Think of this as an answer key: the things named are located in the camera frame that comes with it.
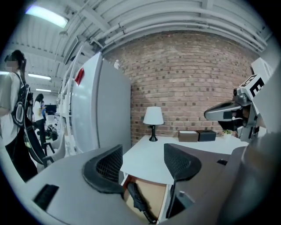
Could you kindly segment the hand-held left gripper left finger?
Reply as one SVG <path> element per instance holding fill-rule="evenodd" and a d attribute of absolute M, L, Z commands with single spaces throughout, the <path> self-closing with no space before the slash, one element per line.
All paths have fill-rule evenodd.
<path fill-rule="evenodd" d="M 58 160 L 29 180 L 24 196 L 66 225 L 142 225 L 119 184 L 122 146 Z"/>

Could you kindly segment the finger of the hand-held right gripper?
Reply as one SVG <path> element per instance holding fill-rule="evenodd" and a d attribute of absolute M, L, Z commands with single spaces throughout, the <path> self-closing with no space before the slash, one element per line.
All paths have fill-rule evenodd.
<path fill-rule="evenodd" d="M 242 109 L 235 101 L 220 103 L 204 112 L 204 117 L 211 121 L 232 121 L 233 112 Z"/>
<path fill-rule="evenodd" d="M 222 130 L 230 130 L 237 132 L 238 128 L 243 125 L 243 120 L 232 120 L 232 121 L 218 121 L 219 125 L 222 127 Z"/>

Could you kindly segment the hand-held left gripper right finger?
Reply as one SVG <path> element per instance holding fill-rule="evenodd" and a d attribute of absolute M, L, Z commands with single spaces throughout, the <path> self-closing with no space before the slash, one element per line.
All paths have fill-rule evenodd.
<path fill-rule="evenodd" d="M 208 152 L 179 144 L 166 143 L 164 162 L 172 176 L 170 200 L 163 225 L 214 225 L 214 207 L 196 211 L 226 168 L 229 154 Z"/>

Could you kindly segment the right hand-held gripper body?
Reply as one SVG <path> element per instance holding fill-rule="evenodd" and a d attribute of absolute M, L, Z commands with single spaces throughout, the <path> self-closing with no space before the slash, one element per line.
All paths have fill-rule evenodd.
<path fill-rule="evenodd" d="M 260 130 L 267 130 L 257 106 L 257 95 L 271 78 L 273 69 L 262 58 L 251 63 L 250 69 L 252 75 L 233 92 L 233 100 L 240 109 L 232 112 L 232 120 L 241 141 L 251 141 L 259 136 Z"/>

